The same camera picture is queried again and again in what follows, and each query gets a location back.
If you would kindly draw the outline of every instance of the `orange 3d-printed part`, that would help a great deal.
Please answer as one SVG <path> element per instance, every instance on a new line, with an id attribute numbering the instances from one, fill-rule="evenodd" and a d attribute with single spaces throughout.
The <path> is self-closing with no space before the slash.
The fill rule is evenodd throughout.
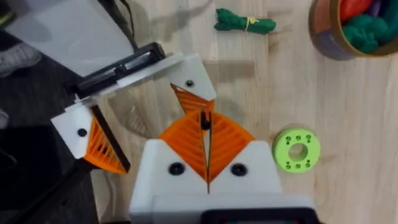
<path id="1" fill-rule="evenodd" d="M 130 163 L 104 121 L 100 109 L 94 106 L 91 111 L 94 116 L 85 160 L 104 170 L 127 174 Z"/>
<path id="2" fill-rule="evenodd" d="M 191 111 L 202 109 L 204 109 L 206 112 L 214 110 L 214 100 L 207 101 L 173 84 L 171 84 L 171 86 L 186 114 Z"/>
<path id="3" fill-rule="evenodd" d="M 218 113 L 191 111 L 159 137 L 209 184 L 254 138 L 238 124 Z M 210 156 L 206 163 L 203 132 L 210 129 Z"/>

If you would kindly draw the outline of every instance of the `orange triangular lattice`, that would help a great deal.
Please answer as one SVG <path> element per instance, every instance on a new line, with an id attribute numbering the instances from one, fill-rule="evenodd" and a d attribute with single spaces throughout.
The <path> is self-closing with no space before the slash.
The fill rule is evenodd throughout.
<path id="1" fill-rule="evenodd" d="M 174 122 L 159 137 L 165 141 L 193 170 L 207 181 L 203 131 L 200 111 L 189 113 Z"/>
<path id="2" fill-rule="evenodd" d="M 242 127 L 218 113 L 211 114 L 210 183 L 254 138 Z"/>
<path id="3" fill-rule="evenodd" d="M 99 168 L 118 174 L 127 173 L 95 116 L 91 123 L 90 136 L 84 158 Z"/>
<path id="4" fill-rule="evenodd" d="M 204 109 L 206 112 L 214 110 L 214 100 L 207 101 L 173 84 L 171 86 L 186 114 L 201 109 Z"/>

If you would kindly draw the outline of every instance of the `wood grain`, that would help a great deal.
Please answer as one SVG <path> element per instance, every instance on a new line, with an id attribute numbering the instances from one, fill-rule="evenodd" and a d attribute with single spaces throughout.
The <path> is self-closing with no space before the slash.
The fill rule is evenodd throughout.
<path id="1" fill-rule="evenodd" d="M 269 143 L 283 127 L 314 130 L 322 157 L 311 171 L 280 171 L 287 193 L 313 196 L 326 223 L 398 223 L 398 58 L 337 62 L 312 45 L 311 0 L 130 1 L 139 45 L 197 52 L 217 92 L 216 111 Z M 269 35 L 214 30 L 215 9 L 268 17 Z M 132 162 L 126 176 L 93 173 L 102 222 L 127 218 L 145 137 L 182 115 L 167 77 L 129 86 L 100 100 Z M 134 132 L 131 126 L 141 127 Z"/>

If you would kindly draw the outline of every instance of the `shoe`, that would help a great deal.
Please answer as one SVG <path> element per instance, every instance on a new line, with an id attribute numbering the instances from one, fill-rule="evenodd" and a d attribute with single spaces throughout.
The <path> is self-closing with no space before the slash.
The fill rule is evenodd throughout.
<path id="1" fill-rule="evenodd" d="M 8 126 L 9 117 L 6 112 L 0 109 L 0 130 Z"/>
<path id="2" fill-rule="evenodd" d="M 40 59 L 42 59 L 42 54 L 25 43 L 0 52 L 0 78 L 10 75 L 17 69 L 33 66 Z"/>

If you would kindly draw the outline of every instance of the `purple object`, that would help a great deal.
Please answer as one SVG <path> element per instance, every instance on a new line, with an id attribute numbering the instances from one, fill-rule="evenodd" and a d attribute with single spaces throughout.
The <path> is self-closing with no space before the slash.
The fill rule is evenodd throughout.
<path id="1" fill-rule="evenodd" d="M 380 12 L 382 0 L 373 0 L 369 9 L 366 11 L 370 16 L 377 17 Z"/>

